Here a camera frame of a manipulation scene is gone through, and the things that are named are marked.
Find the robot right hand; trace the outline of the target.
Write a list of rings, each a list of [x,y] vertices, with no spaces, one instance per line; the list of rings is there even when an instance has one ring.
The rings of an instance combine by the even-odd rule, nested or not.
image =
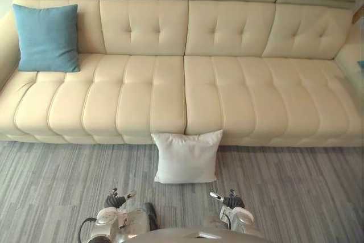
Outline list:
[[[245,208],[243,200],[237,195],[236,191],[233,189],[230,189],[229,195],[225,197],[222,197],[215,192],[210,192],[209,195],[212,198],[220,201],[222,204],[229,207],[230,209],[234,209],[235,207]]]

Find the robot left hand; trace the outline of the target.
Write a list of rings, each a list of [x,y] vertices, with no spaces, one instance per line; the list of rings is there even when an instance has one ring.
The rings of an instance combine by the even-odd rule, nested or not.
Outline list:
[[[104,208],[110,208],[114,207],[116,209],[120,208],[124,205],[125,202],[128,201],[128,199],[131,199],[136,195],[136,190],[132,190],[127,195],[119,196],[118,195],[118,188],[113,188],[110,190],[109,194],[107,195],[105,202],[104,202]]]

